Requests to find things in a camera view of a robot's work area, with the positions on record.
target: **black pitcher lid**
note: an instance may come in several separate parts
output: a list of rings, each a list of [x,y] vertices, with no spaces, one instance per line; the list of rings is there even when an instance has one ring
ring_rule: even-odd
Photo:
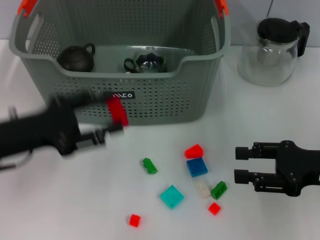
[[[300,23],[297,21],[271,17],[259,23],[257,33],[263,39],[275,43],[288,44],[300,37],[300,28]]]

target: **blue block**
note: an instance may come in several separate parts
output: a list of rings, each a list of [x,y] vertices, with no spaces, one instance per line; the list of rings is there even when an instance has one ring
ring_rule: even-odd
[[[183,201],[185,196],[175,186],[171,185],[161,194],[160,198],[169,208],[174,209]]]
[[[186,161],[191,177],[197,177],[208,173],[208,168],[202,157]]]

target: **orange basket handle clip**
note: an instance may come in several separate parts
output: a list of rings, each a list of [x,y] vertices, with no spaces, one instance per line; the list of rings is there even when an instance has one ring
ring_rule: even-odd
[[[19,8],[18,8],[18,15],[20,15],[22,9],[25,10],[24,17],[27,18],[29,14],[34,9],[38,0],[22,0]]]
[[[227,5],[227,0],[214,0],[216,8],[218,9],[219,17],[222,18],[224,16],[223,10],[225,15],[229,16],[229,8]]]

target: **gray plastic basket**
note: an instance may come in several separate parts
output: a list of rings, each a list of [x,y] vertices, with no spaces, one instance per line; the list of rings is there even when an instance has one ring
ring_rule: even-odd
[[[113,91],[125,98],[131,125],[200,118],[230,45],[229,16],[223,10],[219,17],[214,0],[38,0],[29,16],[25,13],[23,9],[15,17],[9,45],[44,100],[52,94],[74,95],[82,88]],[[114,54],[123,54],[121,46],[175,48],[194,55],[182,57],[167,73],[71,72],[57,63],[63,49],[88,42],[97,46],[96,66],[111,64]],[[98,54],[99,47],[103,54]],[[76,115],[81,123],[111,119],[103,104],[79,109]]]

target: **green block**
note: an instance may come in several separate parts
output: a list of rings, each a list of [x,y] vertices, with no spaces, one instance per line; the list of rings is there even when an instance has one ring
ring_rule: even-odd
[[[227,190],[227,185],[224,181],[219,182],[214,189],[211,190],[211,196],[215,199],[218,200],[222,194],[225,193]]]
[[[148,174],[156,174],[158,172],[157,168],[149,158],[145,158],[142,162],[143,166],[147,169]]]

